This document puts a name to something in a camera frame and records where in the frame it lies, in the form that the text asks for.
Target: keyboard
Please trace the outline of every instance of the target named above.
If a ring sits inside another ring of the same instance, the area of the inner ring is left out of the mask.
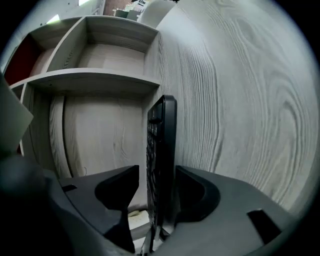
[[[163,95],[147,113],[147,200],[154,230],[163,225],[174,180],[177,101]]]

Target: brick wall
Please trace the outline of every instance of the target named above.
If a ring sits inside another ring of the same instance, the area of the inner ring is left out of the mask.
[[[127,4],[130,4],[131,0],[105,0],[105,8],[103,11],[103,15],[113,16],[113,9],[124,9]]]

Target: fluorescent light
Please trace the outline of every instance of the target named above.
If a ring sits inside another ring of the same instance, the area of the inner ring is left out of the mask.
[[[48,23],[52,23],[52,22],[56,22],[56,21],[60,21],[60,18],[59,18],[59,15],[57,14],[56,16],[54,16],[52,19],[50,19],[48,22],[47,22],[47,24]]]
[[[88,2],[90,0],[79,0],[79,6],[83,5],[84,3]]]

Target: red panel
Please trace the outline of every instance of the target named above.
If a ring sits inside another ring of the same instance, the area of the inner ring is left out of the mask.
[[[13,85],[30,76],[41,50],[35,40],[27,35],[16,49],[8,64],[4,78],[9,85]]]

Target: white wall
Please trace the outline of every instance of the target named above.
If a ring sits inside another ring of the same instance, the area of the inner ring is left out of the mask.
[[[29,32],[45,25],[52,17],[59,15],[60,20],[85,15],[102,15],[106,0],[89,0],[79,6],[79,0],[41,0],[31,10],[28,16],[19,25],[8,41],[0,56],[0,70],[4,71],[6,64],[21,43],[23,37]]]

